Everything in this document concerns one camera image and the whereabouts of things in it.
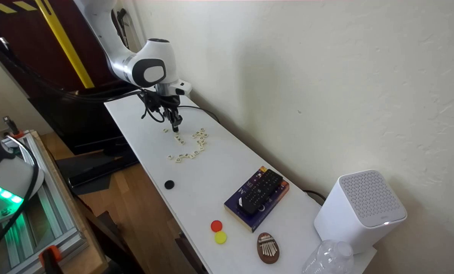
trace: white table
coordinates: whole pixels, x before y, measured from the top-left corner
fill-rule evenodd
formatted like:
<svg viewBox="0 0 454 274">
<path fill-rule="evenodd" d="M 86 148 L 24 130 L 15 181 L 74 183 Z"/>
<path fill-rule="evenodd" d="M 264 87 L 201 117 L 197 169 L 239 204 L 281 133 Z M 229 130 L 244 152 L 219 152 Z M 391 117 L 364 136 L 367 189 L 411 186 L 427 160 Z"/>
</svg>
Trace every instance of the white table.
<svg viewBox="0 0 454 274">
<path fill-rule="evenodd" d="M 181 101 L 196 106 L 185 96 Z M 320 243 L 313 226 L 320 206 L 313 199 L 286 179 L 290 190 L 251 233 L 224 209 L 223 203 L 260 166 L 274 170 L 272 166 L 201 110 L 180 108 L 180 133 L 186 141 L 181 146 L 168 120 L 161 124 L 148 116 L 140 119 L 144 105 L 137 96 L 107 102 L 105 106 L 209 273 L 301 273 L 305 260 Z M 202 127 L 210 135 L 205 151 L 181 163 L 167 158 L 196 150 L 192 134 Z M 165 189 L 166 180 L 173 180 L 175 187 Z M 223 223 L 227 233 L 223 245 L 213 239 L 213 220 Z M 261 232 L 268 232 L 279 244 L 279 260 L 272 265 L 258 257 L 256 240 Z M 353 273 L 362 274 L 375 253 L 372 248 L 356 255 Z"/>
</svg>

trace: yellow disc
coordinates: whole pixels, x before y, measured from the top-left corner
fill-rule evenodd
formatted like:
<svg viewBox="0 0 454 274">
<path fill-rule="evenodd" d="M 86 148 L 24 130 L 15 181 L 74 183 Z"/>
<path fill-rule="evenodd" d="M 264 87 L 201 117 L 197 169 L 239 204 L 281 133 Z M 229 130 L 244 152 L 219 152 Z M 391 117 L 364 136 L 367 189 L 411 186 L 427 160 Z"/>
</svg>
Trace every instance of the yellow disc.
<svg viewBox="0 0 454 274">
<path fill-rule="evenodd" d="M 215 233 L 215 241 L 220 245 L 225 243 L 225 241 L 227 241 L 227 234 L 223 231 Z"/>
</svg>

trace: red disc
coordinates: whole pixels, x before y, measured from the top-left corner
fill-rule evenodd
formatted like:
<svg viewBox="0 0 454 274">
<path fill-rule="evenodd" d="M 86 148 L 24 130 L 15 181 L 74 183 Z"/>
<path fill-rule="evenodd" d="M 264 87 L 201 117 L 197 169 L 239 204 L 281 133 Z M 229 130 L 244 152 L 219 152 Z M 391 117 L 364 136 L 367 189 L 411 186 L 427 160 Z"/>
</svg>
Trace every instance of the red disc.
<svg viewBox="0 0 454 274">
<path fill-rule="evenodd" d="M 213 230 L 213 232 L 219 232 L 220 230 L 222 230 L 222 222 L 220 222 L 219 220 L 215 220 L 212 222 L 210 227 Z"/>
</svg>

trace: yellow stripe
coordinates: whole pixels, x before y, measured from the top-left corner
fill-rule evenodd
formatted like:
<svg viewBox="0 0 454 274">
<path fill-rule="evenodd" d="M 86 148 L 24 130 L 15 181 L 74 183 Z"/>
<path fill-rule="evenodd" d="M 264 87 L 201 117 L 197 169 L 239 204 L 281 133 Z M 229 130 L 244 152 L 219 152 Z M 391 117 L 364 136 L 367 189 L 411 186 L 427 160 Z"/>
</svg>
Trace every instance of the yellow stripe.
<svg viewBox="0 0 454 274">
<path fill-rule="evenodd" d="M 78 77 L 80 78 L 81 82 L 83 83 L 84 87 L 86 88 L 93 88 L 93 82 L 91 81 L 90 76 L 86 72 L 86 69 L 83 66 L 83 63 L 81 62 L 80 58 L 78 57 L 78 54 L 76 53 L 75 49 L 73 48 L 73 45 L 68 38 L 68 35 L 66 35 L 65 30 L 63 29 L 63 26 L 58 20 L 58 17 L 54 13 L 53 8 L 49 4 L 48 0 L 35 0 L 37 3 L 37 6 L 41 10 L 41 13 L 43 14 L 44 18 L 48 22 L 49 27 L 54 33 L 54 36 L 58 40 L 59 44 L 61 45 L 61 48 L 63 48 L 63 51 L 65 52 L 66 56 L 70 60 L 70 63 L 72 64 L 74 70 L 78 74 Z"/>
<path fill-rule="evenodd" d="M 5 13 L 15 13 L 16 11 L 7 7 L 6 5 L 0 4 L 0 10 Z"/>
<path fill-rule="evenodd" d="M 26 2 L 24 1 L 16 1 L 14 2 L 14 4 L 18 5 L 19 7 L 22 7 L 23 9 L 27 10 L 27 11 L 31 11 L 31 10 L 37 10 L 35 7 L 27 4 Z"/>
</svg>

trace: black mat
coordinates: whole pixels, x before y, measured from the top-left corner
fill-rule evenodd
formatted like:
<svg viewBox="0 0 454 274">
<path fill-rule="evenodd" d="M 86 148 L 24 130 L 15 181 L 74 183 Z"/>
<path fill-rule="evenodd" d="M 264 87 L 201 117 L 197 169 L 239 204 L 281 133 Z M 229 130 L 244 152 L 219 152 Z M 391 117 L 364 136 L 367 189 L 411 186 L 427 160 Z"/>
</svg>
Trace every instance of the black mat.
<svg viewBox="0 0 454 274">
<path fill-rule="evenodd" d="M 114 160 L 114 157 L 106 156 L 103 153 L 98 152 L 61 159 L 56 161 L 56 164 L 67 182 L 69 177 L 73 177 L 79 173 L 90 170 L 93 167 L 105 164 L 112 160 Z M 108 189 L 110 186 L 110 176 L 111 175 L 100 177 L 84 185 L 74 187 L 71 190 L 75 194 L 81 195 Z"/>
</svg>

